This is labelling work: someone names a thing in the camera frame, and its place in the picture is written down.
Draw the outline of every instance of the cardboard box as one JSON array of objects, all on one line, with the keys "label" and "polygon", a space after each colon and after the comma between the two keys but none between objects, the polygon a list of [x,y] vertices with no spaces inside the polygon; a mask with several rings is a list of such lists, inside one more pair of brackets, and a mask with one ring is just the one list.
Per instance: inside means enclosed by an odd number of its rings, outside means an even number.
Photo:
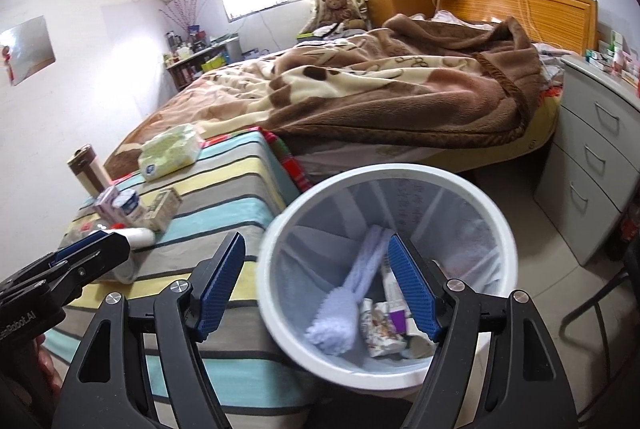
[{"label": "cardboard box", "polygon": [[142,217],[141,224],[154,232],[164,232],[180,208],[182,198],[173,187],[158,193]]},{"label": "cardboard box", "polygon": [[94,212],[106,221],[109,226],[115,223],[123,223],[124,219],[119,211],[113,206],[113,201],[120,195],[116,186],[107,187],[102,191],[94,202]]}]

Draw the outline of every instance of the metal screw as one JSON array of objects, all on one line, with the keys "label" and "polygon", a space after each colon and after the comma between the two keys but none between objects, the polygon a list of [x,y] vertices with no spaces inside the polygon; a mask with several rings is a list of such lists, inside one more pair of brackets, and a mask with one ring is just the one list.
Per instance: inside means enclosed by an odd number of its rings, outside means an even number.
[{"label": "metal screw", "polygon": [[189,287],[189,282],[185,281],[184,279],[178,279],[178,281],[174,281],[171,284],[171,291],[175,292],[176,294],[178,293],[182,293],[185,290],[187,290]]},{"label": "metal screw", "polygon": [[460,279],[449,279],[447,288],[453,292],[462,292],[465,289],[465,284]]},{"label": "metal screw", "polygon": [[107,297],[104,298],[104,301],[107,304],[116,304],[120,302],[120,299],[122,299],[122,294],[120,294],[119,292],[111,292]]},{"label": "metal screw", "polygon": [[526,292],[523,292],[522,290],[516,290],[513,293],[513,298],[518,303],[526,303],[527,301],[529,301],[529,294],[527,294]]}]

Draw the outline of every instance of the white trash bin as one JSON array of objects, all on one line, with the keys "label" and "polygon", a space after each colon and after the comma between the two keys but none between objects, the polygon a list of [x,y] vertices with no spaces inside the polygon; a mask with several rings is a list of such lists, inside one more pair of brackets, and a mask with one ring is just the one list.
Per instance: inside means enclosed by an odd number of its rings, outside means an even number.
[{"label": "white trash bin", "polygon": [[[369,357],[364,341],[335,357],[305,339],[327,293],[342,284],[367,226],[407,235],[421,255],[476,292],[507,297],[518,274],[509,225],[468,181],[415,164],[380,164],[336,175],[298,197],[269,226],[260,247],[260,313],[275,341],[300,366],[330,382],[394,395],[424,381],[432,357]],[[478,352],[490,336],[482,333]]]}]

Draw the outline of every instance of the blue gripper pad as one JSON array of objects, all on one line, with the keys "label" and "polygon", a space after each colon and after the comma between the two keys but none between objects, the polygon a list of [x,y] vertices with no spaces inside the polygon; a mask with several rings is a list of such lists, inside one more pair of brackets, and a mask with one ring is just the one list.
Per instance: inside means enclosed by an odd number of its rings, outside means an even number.
[{"label": "blue gripper pad", "polygon": [[404,300],[414,316],[415,325],[432,341],[437,341],[442,326],[436,317],[435,297],[397,234],[389,241],[388,258]]},{"label": "blue gripper pad", "polygon": [[[218,249],[224,250],[224,252],[212,273],[209,284],[200,296],[200,314],[194,327],[200,338],[198,342],[203,342],[210,333],[215,332],[220,326],[222,314],[225,313],[226,304],[244,264],[246,252],[244,237],[238,233],[231,240],[228,240],[228,237]],[[218,253],[213,256],[212,263],[215,263],[217,257]]]},{"label": "blue gripper pad", "polygon": [[51,266],[56,266],[63,259],[68,258],[70,255],[84,249],[84,247],[91,245],[91,243],[93,243],[94,241],[98,241],[98,239],[102,239],[106,235],[108,234],[104,231],[95,231],[89,234],[87,237],[76,241],[76,243],[73,243],[68,247],[65,247],[64,249],[60,249],[58,252],[56,252],[56,256],[53,259]]}]

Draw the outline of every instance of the bed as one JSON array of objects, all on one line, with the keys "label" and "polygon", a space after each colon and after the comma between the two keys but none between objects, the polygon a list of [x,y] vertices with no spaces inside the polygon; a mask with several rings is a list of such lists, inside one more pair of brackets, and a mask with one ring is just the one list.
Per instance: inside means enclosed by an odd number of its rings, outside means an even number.
[{"label": "bed", "polygon": [[555,129],[561,74],[543,80],[538,55],[553,50],[543,63],[559,66],[560,54],[592,48],[597,2],[441,0],[440,8],[492,30],[398,15],[367,34],[209,72],[145,119],[106,167],[113,178],[136,170],[142,143],[184,122],[205,138],[272,130],[316,181],[383,162],[459,172],[541,147]]},{"label": "bed", "polygon": [[554,134],[564,72],[559,57],[569,52],[584,54],[585,50],[596,48],[598,3],[595,0],[441,0],[440,9],[457,18],[449,22],[495,23],[515,16],[542,52],[543,64],[558,66],[558,72],[549,74],[553,83],[540,92],[540,105],[524,135],[500,146],[465,149],[330,142],[296,154],[312,180],[323,180],[355,164],[385,162],[412,162],[459,173],[535,151]]}]

